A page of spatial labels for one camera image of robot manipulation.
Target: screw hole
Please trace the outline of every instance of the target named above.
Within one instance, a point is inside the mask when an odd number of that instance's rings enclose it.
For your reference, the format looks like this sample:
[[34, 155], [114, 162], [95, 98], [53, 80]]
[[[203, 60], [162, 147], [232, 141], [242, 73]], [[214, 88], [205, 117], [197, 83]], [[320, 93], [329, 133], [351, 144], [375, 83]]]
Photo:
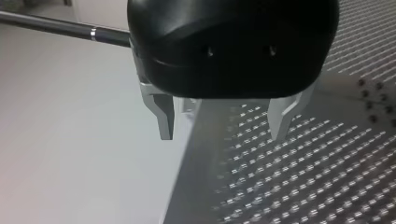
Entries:
[[376, 86], [376, 89], [377, 89], [377, 90], [382, 90], [382, 89], [384, 89], [384, 84], [381, 83], [381, 82], [376, 83], [375, 86]]
[[373, 103], [372, 102], [367, 102], [366, 103], [366, 109], [372, 109], [373, 108]]
[[213, 52], [213, 49], [210, 46], [208, 46], [208, 45], [203, 46], [201, 48], [201, 52], [204, 55], [206, 55], [206, 57], [208, 57], [208, 58], [211, 58], [211, 57], [213, 57], [215, 55], [214, 52]]
[[378, 118], [376, 117], [376, 115], [370, 115], [370, 116], [369, 116], [369, 120], [370, 120], [372, 123], [376, 123], [376, 122], [378, 121]]
[[388, 100], [388, 96], [385, 93], [382, 93], [380, 95], [381, 101], [387, 101]]
[[262, 53], [264, 55], [268, 55], [270, 57], [274, 57], [276, 56], [276, 46], [264, 46], [262, 47]]
[[370, 92], [368, 92], [368, 91], [362, 91], [361, 92], [361, 96], [364, 97], [364, 98], [369, 97], [369, 95], [370, 95]]
[[391, 105], [387, 105], [385, 107], [385, 111], [387, 112], [387, 114], [391, 114], [393, 112], [393, 107]]
[[366, 81], [364, 79], [360, 79], [358, 81], [358, 86], [360, 86], [360, 87], [364, 86], [365, 84], [366, 84]]

